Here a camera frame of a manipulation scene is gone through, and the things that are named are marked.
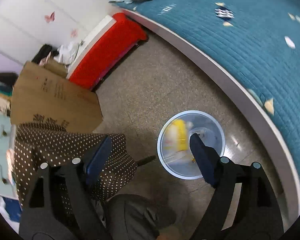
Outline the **clear blue trash bin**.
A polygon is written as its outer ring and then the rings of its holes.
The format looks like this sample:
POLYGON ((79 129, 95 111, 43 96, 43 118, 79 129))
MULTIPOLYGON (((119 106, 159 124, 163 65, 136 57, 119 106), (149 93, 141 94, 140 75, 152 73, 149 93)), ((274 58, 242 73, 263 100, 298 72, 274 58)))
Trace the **clear blue trash bin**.
POLYGON ((176 178, 195 180, 203 177, 190 150, 190 137, 194 133, 220 156, 224 154, 224 132, 213 116, 197 110, 180 112, 164 124, 157 140, 159 160, 176 178))

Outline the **hanging clothes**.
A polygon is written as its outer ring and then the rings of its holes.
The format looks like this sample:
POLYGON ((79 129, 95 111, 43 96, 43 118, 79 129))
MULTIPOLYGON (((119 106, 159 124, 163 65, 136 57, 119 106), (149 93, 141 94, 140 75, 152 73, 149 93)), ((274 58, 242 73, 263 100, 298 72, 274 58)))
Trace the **hanging clothes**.
POLYGON ((0 114, 5 116, 11 114, 11 98, 17 78, 17 73, 0 72, 0 114))

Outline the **teal quilted bed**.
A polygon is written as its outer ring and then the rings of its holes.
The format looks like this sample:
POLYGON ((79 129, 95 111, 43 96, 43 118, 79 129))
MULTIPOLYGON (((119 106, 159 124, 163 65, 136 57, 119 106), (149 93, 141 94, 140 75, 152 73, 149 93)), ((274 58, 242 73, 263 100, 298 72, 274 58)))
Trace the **teal quilted bed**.
POLYGON ((233 101, 268 151, 288 217, 300 215, 300 0, 117 4, 190 58, 233 101))

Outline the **white cabinet teal drawers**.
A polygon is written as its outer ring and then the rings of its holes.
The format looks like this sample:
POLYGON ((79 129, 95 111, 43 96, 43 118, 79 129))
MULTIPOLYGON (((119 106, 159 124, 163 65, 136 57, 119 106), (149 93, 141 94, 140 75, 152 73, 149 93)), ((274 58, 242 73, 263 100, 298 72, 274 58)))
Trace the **white cabinet teal drawers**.
POLYGON ((0 114, 0 196, 17 200, 15 185, 8 177, 6 152, 13 145, 15 129, 10 118, 0 114))

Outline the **pink butterfly wall sticker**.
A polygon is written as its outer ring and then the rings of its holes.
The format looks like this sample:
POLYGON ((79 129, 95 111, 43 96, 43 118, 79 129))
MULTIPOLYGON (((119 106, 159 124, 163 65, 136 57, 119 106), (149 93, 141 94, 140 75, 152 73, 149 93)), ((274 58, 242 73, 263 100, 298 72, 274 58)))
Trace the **pink butterfly wall sticker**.
POLYGON ((45 15, 44 20, 45 20, 46 23, 54 22, 55 21, 55 12, 52 12, 49 15, 45 15))

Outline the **white plastic bag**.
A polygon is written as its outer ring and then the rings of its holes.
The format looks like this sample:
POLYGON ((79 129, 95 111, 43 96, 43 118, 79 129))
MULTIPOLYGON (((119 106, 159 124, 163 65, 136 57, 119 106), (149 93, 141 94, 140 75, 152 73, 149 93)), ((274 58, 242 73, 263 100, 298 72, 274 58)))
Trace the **white plastic bag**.
POLYGON ((72 64, 77 56, 80 44, 78 42, 70 42, 68 45, 61 45, 58 54, 53 59, 66 66, 72 64))

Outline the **red storage ottoman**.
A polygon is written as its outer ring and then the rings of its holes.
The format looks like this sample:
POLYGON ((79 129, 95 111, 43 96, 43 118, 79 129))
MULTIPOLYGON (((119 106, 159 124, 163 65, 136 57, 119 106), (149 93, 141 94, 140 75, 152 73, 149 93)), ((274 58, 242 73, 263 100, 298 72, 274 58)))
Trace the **red storage ottoman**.
POLYGON ((68 80, 92 90, 134 46, 146 42, 148 36, 139 24, 122 12, 111 16, 114 24, 79 60, 68 80))

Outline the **brown polka dot tablecloth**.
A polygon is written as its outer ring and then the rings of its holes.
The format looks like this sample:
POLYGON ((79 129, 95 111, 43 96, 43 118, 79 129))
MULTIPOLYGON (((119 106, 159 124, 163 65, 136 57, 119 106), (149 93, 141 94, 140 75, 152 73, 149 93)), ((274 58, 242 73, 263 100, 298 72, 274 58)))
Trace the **brown polka dot tablecloth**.
MULTIPOLYGON (((59 125, 25 123, 17 126, 14 140, 13 173, 19 203, 23 204, 34 176, 42 163, 50 166, 68 164, 83 158, 97 146, 105 134, 69 133, 59 125)), ((127 185, 138 168, 127 153, 124 134, 110 134, 112 149, 97 183, 89 188, 93 200, 108 200, 127 185)))

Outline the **yellow white medicine box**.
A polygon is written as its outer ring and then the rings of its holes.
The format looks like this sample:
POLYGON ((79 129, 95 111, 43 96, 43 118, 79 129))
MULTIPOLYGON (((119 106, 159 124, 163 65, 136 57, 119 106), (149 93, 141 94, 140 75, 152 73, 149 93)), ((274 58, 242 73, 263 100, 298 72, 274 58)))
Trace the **yellow white medicine box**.
POLYGON ((164 147, 172 152, 186 151, 189 148, 186 122, 182 119, 173 120, 164 135, 164 147))

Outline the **blue shopping bag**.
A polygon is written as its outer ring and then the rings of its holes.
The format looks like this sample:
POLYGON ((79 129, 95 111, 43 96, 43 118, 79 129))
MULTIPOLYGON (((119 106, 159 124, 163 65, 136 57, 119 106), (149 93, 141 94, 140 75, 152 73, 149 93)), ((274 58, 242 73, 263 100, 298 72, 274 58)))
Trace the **blue shopping bag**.
POLYGON ((5 210, 9 215, 9 218, 13 222, 20 222, 21 218, 21 207, 17 200, 11 198, 3 198, 5 203, 5 210))

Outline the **large cardboard box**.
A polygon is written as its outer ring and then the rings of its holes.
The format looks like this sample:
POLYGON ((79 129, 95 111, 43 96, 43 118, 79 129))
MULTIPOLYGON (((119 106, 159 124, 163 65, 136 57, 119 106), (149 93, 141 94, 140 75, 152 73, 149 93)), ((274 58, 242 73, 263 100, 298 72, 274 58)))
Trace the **large cardboard box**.
POLYGON ((68 132, 91 133, 103 121, 96 93, 27 61, 13 87, 11 124, 59 125, 68 132))

